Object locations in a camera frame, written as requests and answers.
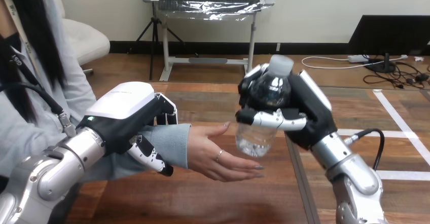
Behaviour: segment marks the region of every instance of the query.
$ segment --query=lanyard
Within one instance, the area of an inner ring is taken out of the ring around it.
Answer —
[[[0,53],[2,53],[5,57],[9,58],[9,62],[14,66],[18,67],[21,73],[27,78],[28,82],[33,85],[39,85],[42,89],[42,85],[38,82],[36,77],[31,73],[30,69],[25,65],[25,63],[16,55],[13,48],[6,43],[6,40],[0,36]]]
[[[24,28],[22,28],[21,20],[19,19],[18,12],[15,9],[15,5],[12,0],[5,0],[6,6],[8,7],[9,13],[12,16],[12,19],[15,23],[15,26],[18,30],[19,36],[24,42],[25,49],[29,56],[30,62],[33,64],[34,70],[39,78],[41,78],[41,74],[39,72],[39,68],[36,65],[36,59],[34,58],[34,53],[31,50],[30,43],[28,42],[27,35],[24,32]]]

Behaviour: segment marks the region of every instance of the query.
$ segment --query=tripod stand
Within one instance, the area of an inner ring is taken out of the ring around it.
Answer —
[[[142,31],[142,33],[140,34],[139,38],[136,40],[135,46],[137,46],[138,42],[140,41],[140,39],[142,38],[142,36],[145,34],[145,32],[147,32],[147,30],[149,29],[149,27],[151,25],[152,26],[152,42],[151,42],[151,67],[150,67],[150,73],[149,73],[149,80],[152,80],[152,70],[153,70],[153,66],[154,66],[154,49],[156,48],[156,46],[158,45],[158,24],[162,25],[163,23],[161,22],[161,20],[157,17],[157,12],[156,12],[156,8],[155,8],[155,3],[152,2],[152,17],[151,17],[151,21],[149,22],[149,24],[145,27],[145,29]],[[167,30],[169,31],[170,34],[172,34],[184,47],[185,47],[185,43],[184,41],[182,41],[182,39],[177,36],[172,30],[170,30],[169,28],[167,28]],[[130,47],[130,49],[128,50],[127,54],[130,54],[132,51],[132,47]]]

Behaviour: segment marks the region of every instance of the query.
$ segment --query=bottle cap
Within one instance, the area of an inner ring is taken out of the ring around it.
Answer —
[[[273,55],[270,59],[269,72],[277,77],[288,77],[293,69],[294,61],[282,55]]]

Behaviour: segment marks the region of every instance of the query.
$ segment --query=woman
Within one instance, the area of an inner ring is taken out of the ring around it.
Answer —
[[[68,45],[54,0],[12,0],[25,35],[31,59],[18,34],[16,23],[4,0],[0,0],[0,34],[3,44],[12,46],[39,84],[59,103],[74,125],[95,96]],[[0,54],[0,83],[28,82]],[[21,89],[0,93],[0,176],[10,176],[24,158],[39,154],[65,137],[56,116],[33,91]],[[262,177],[262,167],[254,161],[221,155],[220,148],[208,139],[225,133],[229,124],[219,127],[176,126],[145,127],[141,134],[155,146],[164,160],[173,166],[189,168],[219,181],[237,181]],[[103,158],[90,169],[83,181],[111,180],[145,171],[127,154]]]

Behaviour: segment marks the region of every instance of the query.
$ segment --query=white tape line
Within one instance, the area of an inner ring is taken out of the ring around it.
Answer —
[[[403,120],[399,113],[397,113],[391,103],[389,103],[384,94],[382,94],[382,91],[373,90],[373,93],[375,94],[376,98],[378,98],[378,100],[382,103],[385,110],[387,110],[387,112],[390,114],[390,116],[396,122],[399,128],[408,136],[408,139],[411,141],[417,151],[421,154],[424,160],[430,165],[430,152],[424,146],[421,140],[419,140],[418,136],[411,130],[411,128],[409,128],[405,120]]]
[[[430,172],[376,171],[384,180],[430,181]]]
[[[357,134],[361,132],[362,129],[338,129],[337,133],[341,136],[351,136],[353,134]],[[403,132],[403,131],[386,131],[382,130],[382,133],[384,133],[385,138],[416,138],[418,139],[418,136],[415,133],[410,132]],[[366,136],[370,137],[379,137],[378,132],[372,132]]]

